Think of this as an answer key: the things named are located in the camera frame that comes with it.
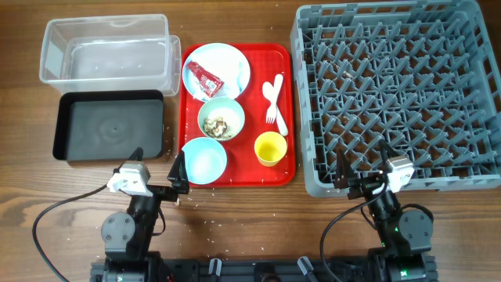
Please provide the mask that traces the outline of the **cream plastic spoon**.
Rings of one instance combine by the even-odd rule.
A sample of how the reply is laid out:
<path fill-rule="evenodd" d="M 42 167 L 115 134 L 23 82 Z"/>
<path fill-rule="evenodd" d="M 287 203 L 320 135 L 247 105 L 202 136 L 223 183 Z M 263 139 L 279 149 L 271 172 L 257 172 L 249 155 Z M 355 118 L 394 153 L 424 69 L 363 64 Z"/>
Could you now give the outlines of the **cream plastic spoon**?
<path fill-rule="evenodd" d="M 263 91 L 263 96 L 269 102 L 272 102 L 272 94 L 275 93 L 273 85 L 270 82 L 266 81 L 262 86 L 262 91 Z M 282 136 L 287 136 L 289 134 L 287 125 L 277 105 L 276 105 L 276 124 L 278 127 L 278 131 Z"/>

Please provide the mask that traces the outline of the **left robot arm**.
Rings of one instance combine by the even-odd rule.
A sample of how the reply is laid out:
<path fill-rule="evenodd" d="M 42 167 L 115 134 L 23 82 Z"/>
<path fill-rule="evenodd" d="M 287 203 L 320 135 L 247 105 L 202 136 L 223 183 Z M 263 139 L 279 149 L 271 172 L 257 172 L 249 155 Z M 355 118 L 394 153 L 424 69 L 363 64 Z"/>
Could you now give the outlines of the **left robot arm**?
<path fill-rule="evenodd" d="M 106 184 L 111 192 L 131 196 L 128 209 L 108 216 L 101 227 L 105 243 L 105 262 L 92 264 L 90 281 L 173 281 L 174 272 L 158 251 L 150 251 L 157 233 L 154 227 L 161 216 L 163 201 L 180 203 L 179 196 L 189 192 L 186 157 L 180 152 L 168 173 L 170 186 L 148 183 L 150 172 L 142 161 L 142 148 L 137 148 L 119 168 L 114 169 Z"/>

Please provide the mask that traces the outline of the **light blue plate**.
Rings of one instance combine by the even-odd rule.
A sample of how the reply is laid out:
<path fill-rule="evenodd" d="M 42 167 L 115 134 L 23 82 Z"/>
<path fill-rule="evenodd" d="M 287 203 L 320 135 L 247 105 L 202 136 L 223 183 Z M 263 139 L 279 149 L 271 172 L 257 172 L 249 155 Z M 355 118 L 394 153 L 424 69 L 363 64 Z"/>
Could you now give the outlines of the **light blue plate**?
<path fill-rule="evenodd" d="M 251 78 L 251 68 L 250 64 L 245 57 L 245 55 L 238 50 L 236 47 L 232 45 L 228 45 L 225 43 L 210 43 L 206 45 L 202 45 L 200 47 L 196 47 L 186 58 L 183 67 L 182 67 L 182 82 L 187 90 L 187 92 L 193 97 L 193 93 L 195 90 L 196 78 L 194 74 L 187 68 L 187 64 L 190 61 L 195 61 L 198 58 L 208 58 L 209 60 L 226 60 L 233 62 L 238 61 L 240 63 L 241 71 L 240 71 L 240 79 L 239 85 L 242 94 L 249 84 Z"/>

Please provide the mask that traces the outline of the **green bowl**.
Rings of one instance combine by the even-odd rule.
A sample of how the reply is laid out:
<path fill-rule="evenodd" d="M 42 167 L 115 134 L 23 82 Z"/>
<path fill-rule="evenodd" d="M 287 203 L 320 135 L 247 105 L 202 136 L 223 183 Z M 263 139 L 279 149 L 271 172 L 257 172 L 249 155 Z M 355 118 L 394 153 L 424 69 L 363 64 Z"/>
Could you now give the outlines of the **green bowl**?
<path fill-rule="evenodd" d="M 245 113 L 243 108 L 234 99 L 226 97 L 211 99 L 204 103 L 197 115 L 199 128 L 206 137 L 211 138 L 204 132 L 204 119 L 216 117 L 223 117 L 228 125 L 228 129 L 223 138 L 215 139 L 219 142 L 225 142 L 235 138 L 242 131 L 245 123 Z"/>

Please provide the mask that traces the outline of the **red ketchup packet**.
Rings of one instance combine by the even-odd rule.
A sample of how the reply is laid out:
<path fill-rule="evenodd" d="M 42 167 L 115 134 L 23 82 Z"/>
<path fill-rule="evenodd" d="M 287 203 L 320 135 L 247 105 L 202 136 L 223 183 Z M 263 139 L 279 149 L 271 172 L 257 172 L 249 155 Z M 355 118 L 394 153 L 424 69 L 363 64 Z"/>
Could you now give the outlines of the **red ketchup packet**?
<path fill-rule="evenodd" d="M 225 84 L 222 79 L 203 68 L 197 62 L 190 61 L 187 64 L 187 68 L 194 74 L 200 90 L 208 98 L 212 98 L 217 94 Z"/>

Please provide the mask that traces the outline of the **white napkin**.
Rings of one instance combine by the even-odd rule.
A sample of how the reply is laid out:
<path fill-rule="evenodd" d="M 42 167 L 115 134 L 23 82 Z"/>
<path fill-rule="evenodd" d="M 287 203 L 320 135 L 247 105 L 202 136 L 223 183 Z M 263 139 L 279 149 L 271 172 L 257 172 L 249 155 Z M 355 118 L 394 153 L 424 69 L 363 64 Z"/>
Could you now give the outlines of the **white napkin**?
<path fill-rule="evenodd" d="M 216 97 L 235 99 L 240 94 L 239 79 L 241 67 L 238 61 L 209 60 L 208 58 L 198 58 L 195 59 L 195 61 L 201 65 L 203 69 L 218 77 L 224 84 L 212 97 L 210 97 L 207 93 L 203 92 L 200 83 L 197 81 L 193 93 L 194 98 L 202 101 L 208 101 Z"/>

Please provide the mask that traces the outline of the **food scraps rice and peanuts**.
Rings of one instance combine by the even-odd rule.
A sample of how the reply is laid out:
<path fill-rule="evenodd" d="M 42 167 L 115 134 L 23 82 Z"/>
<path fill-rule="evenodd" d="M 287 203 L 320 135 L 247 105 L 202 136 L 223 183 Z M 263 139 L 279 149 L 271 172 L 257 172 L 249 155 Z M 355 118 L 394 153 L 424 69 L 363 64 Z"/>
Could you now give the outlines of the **food scraps rice and peanuts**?
<path fill-rule="evenodd" d="M 214 118 L 206 117 L 204 119 L 203 129 L 204 132 L 211 138 L 221 139 L 226 133 L 228 125 L 223 117 L 214 117 Z"/>

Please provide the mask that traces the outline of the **light blue bowl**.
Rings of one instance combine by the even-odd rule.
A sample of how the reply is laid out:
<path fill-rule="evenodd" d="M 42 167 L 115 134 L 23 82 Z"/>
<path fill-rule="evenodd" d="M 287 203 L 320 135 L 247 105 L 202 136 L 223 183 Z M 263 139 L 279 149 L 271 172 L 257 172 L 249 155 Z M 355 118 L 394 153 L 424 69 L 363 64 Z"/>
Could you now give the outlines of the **light blue bowl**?
<path fill-rule="evenodd" d="M 188 180 L 197 185 L 213 183 L 226 169 L 227 154 L 214 139 L 199 137 L 182 147 Z"/>

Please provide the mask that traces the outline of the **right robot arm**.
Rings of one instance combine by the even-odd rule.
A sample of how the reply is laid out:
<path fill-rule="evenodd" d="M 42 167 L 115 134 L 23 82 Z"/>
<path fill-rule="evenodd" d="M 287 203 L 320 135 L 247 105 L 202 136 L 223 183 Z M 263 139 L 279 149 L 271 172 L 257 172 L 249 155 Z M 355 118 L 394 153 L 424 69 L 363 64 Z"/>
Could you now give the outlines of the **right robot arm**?
<path fill-rule="evenodd" d="M 368 250 L 365 257 L 325 262 L 324 266 L 337 280 L 437 281 L 435 257 L 427 255 L 434 216 L 422 205 L 400 204 L 396 195 L 412 178 L 414 165 L 383 140 L 379 148 L 383 167 L 365 177 L 355 174 L 345 153 L 336 152 L 334 187 L 347 190 L 350 200 L 362 198 L 365 202 L 341 213 L 329 226 L 367 207 L 370 215 L 364 218 L 376 230 L 381 246 Z"/>

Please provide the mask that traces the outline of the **yellow plastic cup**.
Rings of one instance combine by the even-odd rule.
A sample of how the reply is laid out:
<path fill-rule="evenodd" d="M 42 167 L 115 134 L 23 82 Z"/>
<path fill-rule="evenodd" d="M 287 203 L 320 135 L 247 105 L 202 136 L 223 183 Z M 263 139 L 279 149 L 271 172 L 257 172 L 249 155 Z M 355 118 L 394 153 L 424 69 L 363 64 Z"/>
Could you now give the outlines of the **yellow plastic cup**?
<path fill-rule="evenodd" d="M 254 152 L 265 167 L 277 165 L 287 154 L 287 141 L 278 132 L 263 132 L 254 142 Z"/>

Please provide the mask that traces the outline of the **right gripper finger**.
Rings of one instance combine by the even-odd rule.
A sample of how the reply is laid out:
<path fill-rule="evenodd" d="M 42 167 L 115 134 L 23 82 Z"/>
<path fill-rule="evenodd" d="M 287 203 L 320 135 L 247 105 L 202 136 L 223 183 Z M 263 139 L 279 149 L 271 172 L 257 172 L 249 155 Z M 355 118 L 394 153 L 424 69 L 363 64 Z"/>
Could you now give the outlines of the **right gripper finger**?
<path fill-rule="evenodd" d="M 390 158 L 398 156 L 398 153 L 392 147 L 390 147 L 390 145 L 384 139 L 380 139 L 378 141 L 378 144 L 380 146 L 380 155 L 383 161 L 387 161 Z"/>
<path fill-rule="evenodd" d="M 351 168 L 351 164 L 348 162 L 348 159 L 345 153 L 338 149 L 336 151 L 336 173 L 334 180 L 334 187 L 336 189 L 348 189 L 352 188 L 357 184 L 357 175 Z"/>

